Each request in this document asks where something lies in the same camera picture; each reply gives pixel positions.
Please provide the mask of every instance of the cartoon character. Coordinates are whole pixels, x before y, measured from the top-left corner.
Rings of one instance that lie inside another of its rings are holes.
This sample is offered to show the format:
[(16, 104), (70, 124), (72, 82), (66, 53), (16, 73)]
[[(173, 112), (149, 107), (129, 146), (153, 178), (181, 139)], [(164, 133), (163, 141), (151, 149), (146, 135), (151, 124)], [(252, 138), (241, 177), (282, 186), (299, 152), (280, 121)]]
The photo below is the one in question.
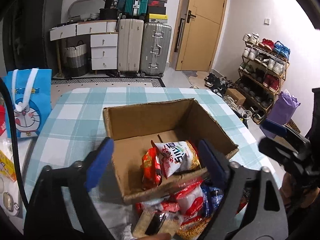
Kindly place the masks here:
[[(16, 101), (16, 104), (21, 106), (23, 98)], [(17, 127), (18, 137), (30, 137), (38, 136), (38, 131), (41, 124), (41, 115), (38, 107), (33, 101), (29, 101), (29, 105), (26, 106), (22, 112), (14, 110), (14, 116)]]

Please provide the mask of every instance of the small cardboard box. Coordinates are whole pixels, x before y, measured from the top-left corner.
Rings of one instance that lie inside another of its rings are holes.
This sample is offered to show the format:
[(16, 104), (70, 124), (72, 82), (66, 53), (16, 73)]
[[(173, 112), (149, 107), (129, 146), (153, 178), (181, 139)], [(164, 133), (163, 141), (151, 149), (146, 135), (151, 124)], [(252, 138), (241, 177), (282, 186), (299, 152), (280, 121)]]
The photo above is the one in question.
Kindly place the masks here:
[(236, 89), (228, 88), (227, 92), (225, 93), (225, 96), (230, 96), (235, 101), (236, 105), (239, 106), (239, 108), (242, 107), (245, 97)]
[(143, 191), (141, 158), (152, 147), (151, 140), (191, 140), (197, 146), (206, 138), (227, 159), (238, 152), (238, 145), (194, 99), (109, 107), (103, 109), (103, 118), (107, 134), (115, 142), (113, 168), (126, 204), (175, 193), (183, 188), (183, 183), (207, 176), (206, 168), (168, 179), (163, 176), (159, 187)]

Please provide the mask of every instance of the drawer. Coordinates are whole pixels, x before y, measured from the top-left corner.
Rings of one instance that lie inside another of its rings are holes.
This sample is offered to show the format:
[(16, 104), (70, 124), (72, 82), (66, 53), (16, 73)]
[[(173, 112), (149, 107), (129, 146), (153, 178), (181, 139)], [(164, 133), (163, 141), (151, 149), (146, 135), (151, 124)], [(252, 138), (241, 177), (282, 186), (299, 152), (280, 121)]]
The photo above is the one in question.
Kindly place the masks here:
[(117, 47), (95, 47), (91, 48), (91, 58), (117, 57)]
[(101, 69), (117, 69), (117, 58), (93, 58), (91, 59), (92, 70), (101, 70)]
[(107, 32), (107, 22), (80, 23), (77, 26), (77, 35), (105, 32)]
[(118, 34), (91, 35), (91, 47), (115, 47), (118, 46)]
[(76, 36), (76, 24), (61, 26), (50, 31), (50, 41)]
[(117, 21), (109, 21), (107, 24), (107, 33), (116, 31)]

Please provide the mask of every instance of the silver suitcase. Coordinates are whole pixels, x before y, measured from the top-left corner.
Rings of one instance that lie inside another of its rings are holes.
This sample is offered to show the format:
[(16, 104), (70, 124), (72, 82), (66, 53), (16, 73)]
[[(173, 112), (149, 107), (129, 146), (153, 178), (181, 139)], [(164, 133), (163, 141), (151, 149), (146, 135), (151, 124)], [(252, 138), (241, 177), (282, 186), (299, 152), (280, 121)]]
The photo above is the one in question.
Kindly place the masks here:
[(172, 29), (162, 23), (146, 23), (143, 30), (140, 72), (141, 76), (163, 77)]
[(118, 34), (118, 71), (139, 72), (143, 21), (121, 19)]

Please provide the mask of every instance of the human hand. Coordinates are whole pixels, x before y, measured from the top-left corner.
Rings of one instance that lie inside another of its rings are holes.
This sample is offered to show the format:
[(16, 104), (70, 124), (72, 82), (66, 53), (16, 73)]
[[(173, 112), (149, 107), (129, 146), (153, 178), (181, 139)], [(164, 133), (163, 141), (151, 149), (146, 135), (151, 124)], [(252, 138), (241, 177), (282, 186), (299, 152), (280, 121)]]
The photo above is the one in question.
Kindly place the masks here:
[(163, 233), (154, 236), (145, 236), (143, 238), (139, 238), (139, 240), (171, 240), (171, 235), (168, 233)]

